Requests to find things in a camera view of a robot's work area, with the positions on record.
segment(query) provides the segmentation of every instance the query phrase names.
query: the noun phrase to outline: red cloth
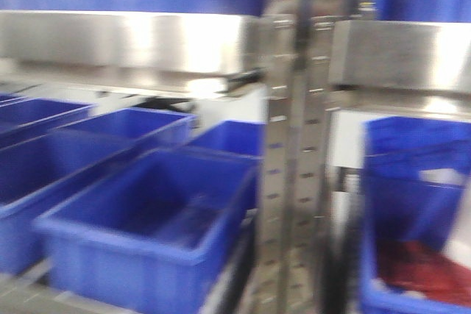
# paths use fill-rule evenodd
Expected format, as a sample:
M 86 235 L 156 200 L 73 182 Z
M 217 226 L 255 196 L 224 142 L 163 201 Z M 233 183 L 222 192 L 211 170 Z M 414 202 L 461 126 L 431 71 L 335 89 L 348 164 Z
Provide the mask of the red cloth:
M 428 299 L 471 307 L 471 271 L 420 242 L 378 241 L 378 276 Z

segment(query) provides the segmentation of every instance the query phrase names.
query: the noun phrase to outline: shelving unit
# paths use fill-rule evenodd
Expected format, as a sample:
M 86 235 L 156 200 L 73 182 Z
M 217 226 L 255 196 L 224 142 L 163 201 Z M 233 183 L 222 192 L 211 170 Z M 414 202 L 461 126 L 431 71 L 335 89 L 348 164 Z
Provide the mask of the shelving unit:
M 184 99 L 195 103 L 200 129 L 225 118 L 266 121 L 255 266 L 249 275 L 247 226 L 202 314 L 231 313 L 244 288 L 238 314 L 353 314 L 354 273 L 344 264 L 355 261 L 346 254 L 361 199 L 345 184 L 358 174 L 360 152 L 341 160 L 333 147 L 344 152 L 346 134 L 359 144 L 358 126 L 371 114 L 471 117 L 470 25 L 365 21 L 374 17 L 374 0 L 270 0 L 260 19 L 2 12 L 0 90 L 92 101 L 97 113 Z M 445 81 L 449 65 L 460 70 Z M 359 118 L 346 128 L 350 113 Z M 331 212 L 339 202 L 347 211 Z M 2 278 L 0 313 L 49 305 L 54 313 L 131 313 L 37 287 L 44 271 Z

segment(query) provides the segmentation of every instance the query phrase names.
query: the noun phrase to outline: slotted hole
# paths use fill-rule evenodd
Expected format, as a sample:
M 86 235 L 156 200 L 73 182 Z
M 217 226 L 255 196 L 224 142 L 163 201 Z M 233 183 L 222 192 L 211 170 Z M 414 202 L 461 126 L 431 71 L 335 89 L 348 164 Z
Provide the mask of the slotted hole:
M 286 115 L 276 115 L 274 117 L 271 117 L 270 121 L 272 123 L 277 123 L 278 121 L 285 121 L 286 119 L 288 119 Z
M 279 193 L 273 193 L 273 194 L 268 194 L 266 197 L 270 200 L 273 200 L 273 199 L 276 199 L 279 196 L 280 196 Z
M 312 177 L 314 177 L 314 175 L 315 175 L 314 173 L 308 172 L 308 173 L 302 173 L 302 174 L 300 174 L 300 177 L 303 178 L 303 179 L 307 179 L 307 178 L 312 178 Z
M 283 147 L 283 143 L 270 143 L 268 145 L 269 149 L 281 149 Z
M 314 151 L 317 151 L 317 147 L 315 146 L 309 146 L 302 149 L 302 152 L 314 152 Z
M 279 168 L 273 168 L 267 171 L 267 174 L 269 174 L 270 176 L 273 176 L 275 174 L 280 174 L 280 173 L 281 173 L 281 169 Z
M 306 121 L 306 124 L 307 125 L 314 125 L 314 124 L 319 124 L 320 123 L 320 120 L 319 119 L 308 119 Z

